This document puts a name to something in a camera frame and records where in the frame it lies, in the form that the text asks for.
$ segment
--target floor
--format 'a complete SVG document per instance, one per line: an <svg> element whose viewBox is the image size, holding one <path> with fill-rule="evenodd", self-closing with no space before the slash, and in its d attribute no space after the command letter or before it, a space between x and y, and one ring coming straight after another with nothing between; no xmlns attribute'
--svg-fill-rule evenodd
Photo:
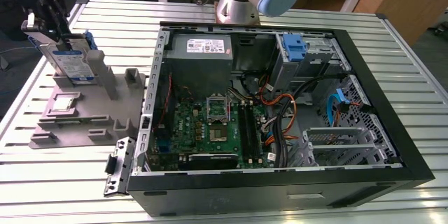
<svg viewBox="0 0 448 224"><path fill-rule="evenodd" d="M75 1L67 0L70 8L75 5ZM193 3L191 0L171 1ZM10 40L0 32L0 51L18 47L33 47L33 44L29 41ZM448 89L448 73L446 72L446 66L448 66L448 39L437 37L431 31L427 31L413 48L443 87ZM7 70L0 70L0 119L9 111L42 54L37 49L18 49L2 54L2 56L10 62L10 67Z"/></svg>

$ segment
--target aluminum workbench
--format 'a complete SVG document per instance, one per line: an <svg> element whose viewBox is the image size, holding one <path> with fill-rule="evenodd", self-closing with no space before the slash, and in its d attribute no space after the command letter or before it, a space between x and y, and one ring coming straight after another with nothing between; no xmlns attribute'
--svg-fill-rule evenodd
<svg viewBox="0 0 448 224"><path fill-rule="evenodd" d="M2 223L446 223L448 220L448 94L387 20L371 14L293 10L262 24L346 29L381 83L437 180L357 208L154 219L129 197L103 198L114 146L29 148L46 107L54 69L43 58L0 124ZM89 0L73 10L71 29L94 33L115 73L150 73L161 21L215 22L214 6Z"/></svg>

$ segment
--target ram slot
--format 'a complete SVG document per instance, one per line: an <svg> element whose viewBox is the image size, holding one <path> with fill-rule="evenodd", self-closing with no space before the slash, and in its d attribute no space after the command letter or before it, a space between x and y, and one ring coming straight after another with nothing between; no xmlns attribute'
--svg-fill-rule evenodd
<svg viewBox="0 0 448 224"><path fill-rule="evenodd" d="M241 140L243 148L243 159L249 160L251 158L251 142L247 134L247 120L246 120L246 105L241 104L239 106L239 117L238 124L241 128Z"/></svg>
<svg viewBox="0 0 448 224"><path fill-rule="evenodd" d="M258 129L257 129L253 106L246 106L245 115L246 115L247 137L251 146L251 157L254 159L258 159L261 157L261 143L258 138Z"/></svg>

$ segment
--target white label sticker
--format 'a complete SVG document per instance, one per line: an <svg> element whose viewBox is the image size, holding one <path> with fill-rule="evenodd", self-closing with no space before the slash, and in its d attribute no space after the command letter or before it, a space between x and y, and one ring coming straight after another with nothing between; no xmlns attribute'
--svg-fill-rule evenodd
<svg viewBox="0 0 448 224"><path fill-rule="evenodd" d="M266 88L273 92L274 87L267 83Z"/></svg>
<svg viewBox="0 0 448 224"><path fill-rule="evenodd" d="M222 39L190 39L187 52L225 53L225 40Z"/></svg>
<svg viewBox="0 0 448 224"><path fill-rule="evenodd" d="M269 160L275 161L275 157L277 157L275 153L270 152L269 153Z"/></svg>
<svg viewBox="0 0 448 224"><path fill-rule="evenodd" d="M86 62L82 51L54 51L53 53L59 67L63 68L63 71L73 80L94 80L94 73L90 65Z"/></svg>

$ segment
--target green motherboard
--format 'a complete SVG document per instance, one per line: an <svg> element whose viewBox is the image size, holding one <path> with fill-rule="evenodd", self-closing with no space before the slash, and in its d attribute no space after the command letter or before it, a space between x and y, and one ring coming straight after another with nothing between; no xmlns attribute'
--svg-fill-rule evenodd
<svg viewBox="0 0 448 224"><path fill-rule="evenodd" d="M207 103L194 103L185 101L177 105L174 132L169 140L158 139L161 153L158 155L159 165L157 170L179 170L177 162L179 157L194 153L231 153L239 155L238 168L269 168L267 153L262 150L261 133L258 142L261 148L261 158L258 160L243 159L243 145L241 139L241 125L238 116L239 104L231 103L230 118L226 123L209 123ZM210 104L210 114L223 114L226 111L217 104ZM261 118L266 115L263 106L253 106L254 116L259 128Z"/></svg>

